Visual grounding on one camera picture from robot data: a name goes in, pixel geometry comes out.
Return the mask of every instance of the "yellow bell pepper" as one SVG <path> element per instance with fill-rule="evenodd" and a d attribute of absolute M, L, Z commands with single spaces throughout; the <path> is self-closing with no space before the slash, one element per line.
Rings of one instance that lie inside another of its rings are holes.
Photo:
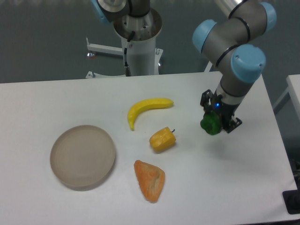
<path fill-rule="evenodd" d="M 157 131 L 150 139 L 150 145 L 154 151 L 165 150 L 175 144 L 176 138 L 169 127 Z"/>

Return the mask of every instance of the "plate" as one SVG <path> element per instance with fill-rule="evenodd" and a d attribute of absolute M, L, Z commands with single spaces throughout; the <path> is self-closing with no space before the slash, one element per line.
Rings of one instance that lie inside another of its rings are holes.
<path fill-rule="evenodd" d="M 103 129 L 91 125 L 67 130 L 54 143 L 50 164 L 56 177 L 73 190 L 100 185 L 113 166 L 116 149 Z"/>

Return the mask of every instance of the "orange food item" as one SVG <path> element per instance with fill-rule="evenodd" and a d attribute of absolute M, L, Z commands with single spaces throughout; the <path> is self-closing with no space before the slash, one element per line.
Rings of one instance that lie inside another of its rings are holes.
<path fill-rule="evenodd" d="M 164 187 L 165 172 L 140 160 L 135 162 L 134 167 L 142 194 L 149 202 L 157 202 Z"/>

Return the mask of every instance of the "white table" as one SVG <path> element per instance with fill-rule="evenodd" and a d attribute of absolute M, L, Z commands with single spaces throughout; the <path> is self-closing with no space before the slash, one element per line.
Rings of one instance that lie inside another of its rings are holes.
<path fill-rule="evenodd" d="M 236 112 L 243 124 L 227 134 L 201 129 L 202 92 L 221 74 L 154 75 L 0 85 L 0 224 L 2 225 L 229 225 L 293 220 L 282 192 L 296 189 L 267 91 L 260 78 Z M 141 114 L 135 131 L 130 106 L 167 97 L 174 107 Z M 117 148 L 101 186 L 76 192 L 50 168 L 55 140 L 90 124 L 106 130 Z M 176 145 L 154 154 L 149 138 L 176 129 Z M 137 183 L 139 159 L 165 171 L 156 204 Z"/>
<path fill-rule="evenodd" d="M 300 120 L 300 75 L 289 75 L 286 81 L 288 87 L 273 104 L 274 113 L 276 115 L 291 99 Z"/>
<path fill-rule="evenodd" d="M 300 74 L 290 75 L 286 79 L 289 86 L 289 93 L 296 113 L 300 119 Z"/>

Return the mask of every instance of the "yellow banana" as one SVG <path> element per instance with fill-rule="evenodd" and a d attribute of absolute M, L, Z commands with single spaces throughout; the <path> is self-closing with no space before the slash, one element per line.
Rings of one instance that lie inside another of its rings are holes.
<path fill-rule="evenodd" d="M 127 114 L 127 119 L 130 125 L 131 130 L 134 130 L 135 119 L 142 112 L 149 109 L 163 109 L 168 108 L 173 105 L 173 101 L 165 98 L 165 97 L 157 97 L 157 98 L 148 98 L 142 101 L 135 103 Z"/>

